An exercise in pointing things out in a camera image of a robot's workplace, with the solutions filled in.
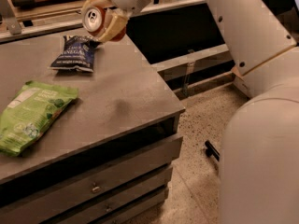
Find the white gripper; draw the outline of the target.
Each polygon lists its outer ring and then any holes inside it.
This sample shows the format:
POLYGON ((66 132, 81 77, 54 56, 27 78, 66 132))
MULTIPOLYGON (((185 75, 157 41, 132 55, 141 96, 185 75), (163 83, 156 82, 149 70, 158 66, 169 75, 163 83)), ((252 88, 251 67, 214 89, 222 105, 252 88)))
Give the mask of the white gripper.
POLYGON ((126 33, 128 17, 138 14, 150 1, 151 0, 86 0, 81 13, 86 12, 87 9, 91 7, 102 9, 112 6, 117 7, 117 9, 108 9, 106 11, 104 26, 97 40, 101 43, 120 41, 126 33))

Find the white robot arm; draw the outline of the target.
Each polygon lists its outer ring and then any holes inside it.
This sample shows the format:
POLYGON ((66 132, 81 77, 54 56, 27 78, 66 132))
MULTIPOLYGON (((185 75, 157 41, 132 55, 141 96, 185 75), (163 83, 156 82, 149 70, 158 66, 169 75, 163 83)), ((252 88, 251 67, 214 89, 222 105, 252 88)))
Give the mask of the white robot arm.
POLYGON ((250 99, 227 125, 220 224, 299 224, 299 49, 262 0, 206 0, 250 99))

